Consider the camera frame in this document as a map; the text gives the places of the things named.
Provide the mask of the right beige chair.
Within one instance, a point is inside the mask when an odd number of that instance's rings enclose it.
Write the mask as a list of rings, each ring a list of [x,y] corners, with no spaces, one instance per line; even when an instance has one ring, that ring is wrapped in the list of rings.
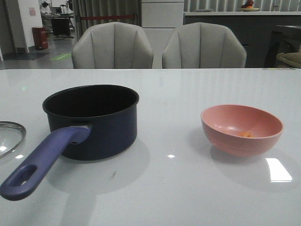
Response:
[[[173,30],[162,53],[162,68],[244,68],[246,58],[245,48],[231,29],[198,22]]]

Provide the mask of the black office desk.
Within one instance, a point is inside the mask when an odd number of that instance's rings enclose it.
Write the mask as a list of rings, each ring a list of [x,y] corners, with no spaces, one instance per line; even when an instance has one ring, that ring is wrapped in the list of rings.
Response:
[[[53,17],[51,18],[52,31],[54,36],[70,36],[70,17]]]

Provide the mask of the white refrigerator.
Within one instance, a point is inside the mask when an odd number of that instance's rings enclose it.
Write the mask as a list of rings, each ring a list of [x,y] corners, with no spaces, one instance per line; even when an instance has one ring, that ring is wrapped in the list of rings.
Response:
[[[162,67],[161,57],[173,29],[183,24],[183,0],[142,0],[142,28],[153,50],[154,69]]]

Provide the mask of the beige chair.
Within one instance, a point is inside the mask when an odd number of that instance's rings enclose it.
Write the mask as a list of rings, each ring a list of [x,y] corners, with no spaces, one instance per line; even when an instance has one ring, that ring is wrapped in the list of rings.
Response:
[[[198,22],[173,30],[162,53],[162,68],[244,68],[246,58],[245,48],[231,29]]]
[[[75,69],[151,69],[153,51],[143,28],[121,22],[89,27],[73,47]]]

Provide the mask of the glass lid blue knob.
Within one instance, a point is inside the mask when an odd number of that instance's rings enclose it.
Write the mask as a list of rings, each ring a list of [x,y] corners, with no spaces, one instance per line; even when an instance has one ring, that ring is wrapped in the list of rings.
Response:
[[[0,158],[14,152],[24,141],[26,128],[16,122],[0,122]]]

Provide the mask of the fruit plate on counter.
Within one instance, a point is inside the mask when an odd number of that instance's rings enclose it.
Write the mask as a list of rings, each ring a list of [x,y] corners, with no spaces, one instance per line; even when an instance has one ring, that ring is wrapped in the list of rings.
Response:
[[[243,5],[241,5],[239,10],[243,12],[253,12],[253,11],[259,11],[260,8],[254,7],[253,0],[246,0],[246,2]]]

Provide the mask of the left beige chair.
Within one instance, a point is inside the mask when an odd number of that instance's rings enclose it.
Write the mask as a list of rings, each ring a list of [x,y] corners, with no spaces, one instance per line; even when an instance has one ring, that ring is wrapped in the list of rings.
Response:
[[[121,22],[89,27],[73,47],[75,69],[151,69],[153,51],[143,28]]]

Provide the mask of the red trash bin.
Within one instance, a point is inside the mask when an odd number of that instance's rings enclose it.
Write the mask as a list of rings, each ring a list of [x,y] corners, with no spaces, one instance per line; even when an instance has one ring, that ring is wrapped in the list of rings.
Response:
[[[35,49],[43,50],[48,48],[47,31],[44,27],[33,27],[32,34]]]

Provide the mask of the red barrier belt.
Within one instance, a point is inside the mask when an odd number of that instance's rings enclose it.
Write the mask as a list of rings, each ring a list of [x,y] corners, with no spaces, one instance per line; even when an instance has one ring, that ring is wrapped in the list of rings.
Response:
[[[80,20],[135,19],[136,14],[122,16],[80,16]]]

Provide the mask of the pink bowl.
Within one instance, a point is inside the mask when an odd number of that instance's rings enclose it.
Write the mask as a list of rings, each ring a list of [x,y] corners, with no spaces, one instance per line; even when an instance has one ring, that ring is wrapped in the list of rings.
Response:
[[[284,130],[282,121],[267,111],[245,105],[216,105],[201,113],[209,142],[230,155],[251,157],[274,147]],[[249,131],[254,137],[238,136]]]

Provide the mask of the dark grey counter cabinet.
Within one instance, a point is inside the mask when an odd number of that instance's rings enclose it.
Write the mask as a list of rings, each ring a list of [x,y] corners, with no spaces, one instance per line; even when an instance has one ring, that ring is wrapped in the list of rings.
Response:
[[[249,68],[275,67],[279,53],[299,50],[300,12],[185,12],[184,24],[204,22],[230,28],[247,51]]]

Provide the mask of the dark blue saucepan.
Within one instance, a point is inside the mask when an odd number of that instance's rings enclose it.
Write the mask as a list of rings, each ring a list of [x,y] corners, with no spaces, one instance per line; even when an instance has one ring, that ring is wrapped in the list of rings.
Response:
[[[50,134],[1,184],[10,201],[31,195],[57,158],[101,160],[128,149],[137,137],[136,91],[101,84],[65,89],[47,97]]]

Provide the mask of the grey curtain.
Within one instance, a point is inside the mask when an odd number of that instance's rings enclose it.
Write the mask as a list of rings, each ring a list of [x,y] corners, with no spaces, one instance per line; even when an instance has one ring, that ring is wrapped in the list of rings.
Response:
[[[74,0],[73,15],[77,39],[91,26],[110,22],[141,25],[140,0]],[[122,16],[136,14],[135,19],[80,20],[80,16]]]

